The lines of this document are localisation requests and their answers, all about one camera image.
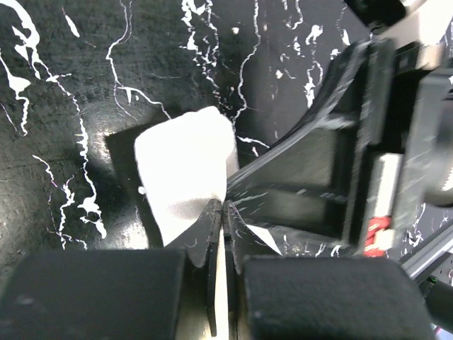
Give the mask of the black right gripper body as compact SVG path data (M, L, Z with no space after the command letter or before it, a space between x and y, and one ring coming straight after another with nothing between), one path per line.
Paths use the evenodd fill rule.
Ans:
M364 253L385 255L426 205L452 206L452 56L444 35L451 1L349 1L375 39L392 42L394 80L382 141L400 142L380 156L382 178Z

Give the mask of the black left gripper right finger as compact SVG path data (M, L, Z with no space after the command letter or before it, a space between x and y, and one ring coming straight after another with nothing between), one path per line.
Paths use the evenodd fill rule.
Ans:
M224 206L226 283L231 336L281 336L278 254L253 232L232 202Z

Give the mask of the white cloth napkin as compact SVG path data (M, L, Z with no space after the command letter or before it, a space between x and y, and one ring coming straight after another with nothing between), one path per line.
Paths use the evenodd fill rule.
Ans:
M165 289L164 298L176 308L175 338L265 339L266 336L231 336L229 331L224 206L228 202L228 177L239 168L236 138L229 119L214 106L184 113L140 133L134 141L134 156L143 191L161 233L163 252L171 259L165 269L172 274L173 282ZM182 249L166 246L199 218L211 199L222 204L214 301L217 335L176 336L187 256ZM268 230L246 225L279 255Z

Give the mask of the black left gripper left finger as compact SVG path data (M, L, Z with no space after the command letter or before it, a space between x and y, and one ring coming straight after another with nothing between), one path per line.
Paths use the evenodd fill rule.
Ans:
M216 336L214 310L222 204L211 199L199 218L166 247L187 259L180 290L176 336Z

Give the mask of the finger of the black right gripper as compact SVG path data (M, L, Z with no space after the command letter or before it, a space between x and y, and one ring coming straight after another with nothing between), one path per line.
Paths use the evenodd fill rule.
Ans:
M296 125L228 180L227 199L246 221L362 246L372 154L382 140L395 56L390 39L362 40L329 64Z

